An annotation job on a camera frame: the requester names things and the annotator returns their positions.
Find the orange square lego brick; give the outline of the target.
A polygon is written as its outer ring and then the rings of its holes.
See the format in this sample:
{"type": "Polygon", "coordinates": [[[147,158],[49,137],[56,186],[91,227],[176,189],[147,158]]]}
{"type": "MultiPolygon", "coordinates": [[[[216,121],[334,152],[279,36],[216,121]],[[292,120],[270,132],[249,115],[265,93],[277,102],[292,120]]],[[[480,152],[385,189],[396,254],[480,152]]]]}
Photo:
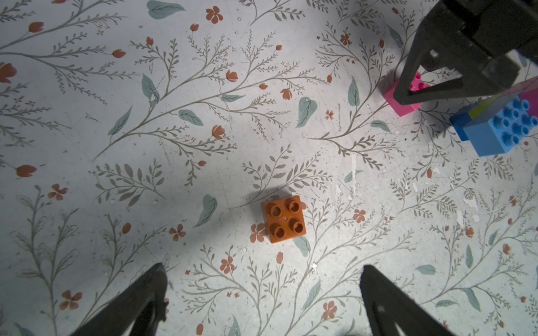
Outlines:
{"type": "Polygon", "coordinates": [[[263,203],[262,214],[272,244],[299,238],[307,233],[298,195],[263,203]]]}

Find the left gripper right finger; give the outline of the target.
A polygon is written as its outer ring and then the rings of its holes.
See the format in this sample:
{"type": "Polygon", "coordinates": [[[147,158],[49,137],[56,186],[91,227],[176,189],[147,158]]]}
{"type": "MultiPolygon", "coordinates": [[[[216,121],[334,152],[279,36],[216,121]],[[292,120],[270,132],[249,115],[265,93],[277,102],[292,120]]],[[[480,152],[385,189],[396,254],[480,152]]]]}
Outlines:
{"type": "Polygon", "coordinates": [[[452,336],[374,266],[364,266],[360,289],[374,335],[452,336]]]}

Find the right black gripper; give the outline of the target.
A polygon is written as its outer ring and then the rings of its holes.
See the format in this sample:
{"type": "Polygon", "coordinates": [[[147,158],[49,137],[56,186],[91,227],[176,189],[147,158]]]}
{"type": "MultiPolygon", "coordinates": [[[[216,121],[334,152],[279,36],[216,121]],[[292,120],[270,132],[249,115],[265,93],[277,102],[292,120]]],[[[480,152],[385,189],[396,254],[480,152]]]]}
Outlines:
{"type": "Polygon", "coordinates": [[[410,105],[503,92],[519,73],[502,56],[512,50],[537,63],[536,1],[438,1],[420,23],[394,98],[410,105]],[[420,70],[447,74],[412,91],[420,70]]]}

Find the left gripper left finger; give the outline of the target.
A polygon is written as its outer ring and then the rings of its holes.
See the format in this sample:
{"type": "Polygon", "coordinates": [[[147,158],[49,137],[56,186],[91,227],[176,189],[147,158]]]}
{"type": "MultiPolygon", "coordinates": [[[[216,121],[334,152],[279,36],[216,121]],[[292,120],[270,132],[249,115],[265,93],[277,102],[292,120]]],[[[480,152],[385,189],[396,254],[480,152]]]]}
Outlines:
{"type": "Polygon", "coordinates": [[[165,267],[156,263],[73,334],[155,335],[158,324],[166,321],[167,287],[165,267]]]}

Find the blue and green brick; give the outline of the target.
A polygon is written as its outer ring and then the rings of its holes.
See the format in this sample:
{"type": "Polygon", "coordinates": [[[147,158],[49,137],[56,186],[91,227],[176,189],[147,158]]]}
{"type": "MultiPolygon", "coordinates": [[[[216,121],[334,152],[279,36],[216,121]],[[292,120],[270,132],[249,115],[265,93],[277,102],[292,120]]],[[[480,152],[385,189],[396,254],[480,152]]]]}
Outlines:
{"type": "Polygon", "coordinates": [[[468,141],[469,138],[464,131],[464,127],[467,124],[486,112],[491,105],[494,107],[500,106],[502,108],[513,102],[515,99],[518,99],[519,96],[519,93],[516,92],[510,95],[494,95],[487,99],[479,100],[473,104],[462,107],[456,114],[450,117],[450,122],[460,140],[468,141]]]}

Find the light blue long lego brick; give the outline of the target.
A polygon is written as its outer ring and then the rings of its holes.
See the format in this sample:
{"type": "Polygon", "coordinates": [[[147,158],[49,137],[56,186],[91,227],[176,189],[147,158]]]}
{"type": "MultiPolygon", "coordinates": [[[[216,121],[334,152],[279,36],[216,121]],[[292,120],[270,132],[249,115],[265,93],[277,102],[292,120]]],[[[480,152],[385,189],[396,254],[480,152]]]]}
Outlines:
{"type": "Polygon", "coordinates": [[[480,157],[508,153],[537,127],[531,109],[517,93],[499,97],[463,131],[480,157]]]}

